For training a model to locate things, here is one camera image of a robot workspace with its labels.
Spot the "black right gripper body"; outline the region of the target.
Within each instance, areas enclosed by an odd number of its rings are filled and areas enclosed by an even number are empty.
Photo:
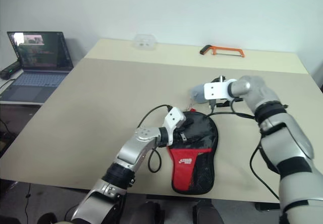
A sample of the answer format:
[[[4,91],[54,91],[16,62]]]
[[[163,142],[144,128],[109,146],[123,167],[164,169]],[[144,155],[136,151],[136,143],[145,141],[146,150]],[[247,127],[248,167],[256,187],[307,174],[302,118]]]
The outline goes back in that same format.
[[[189,90],[190,96],[190,104],[204,104],[205,103],[205,96],[204,96],[204,84],[200,84],[194,86]]]

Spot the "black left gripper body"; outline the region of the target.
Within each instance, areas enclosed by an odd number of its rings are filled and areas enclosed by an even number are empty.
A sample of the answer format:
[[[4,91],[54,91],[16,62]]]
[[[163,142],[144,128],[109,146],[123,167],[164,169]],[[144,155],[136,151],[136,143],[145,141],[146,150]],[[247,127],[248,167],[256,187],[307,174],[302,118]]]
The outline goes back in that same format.
[[[182,123],[182,125],[174,130],[174,134],[180,134],[184,132],[187,128],[189,128],[194,123],[193,119],[187,118],[186,121]]]

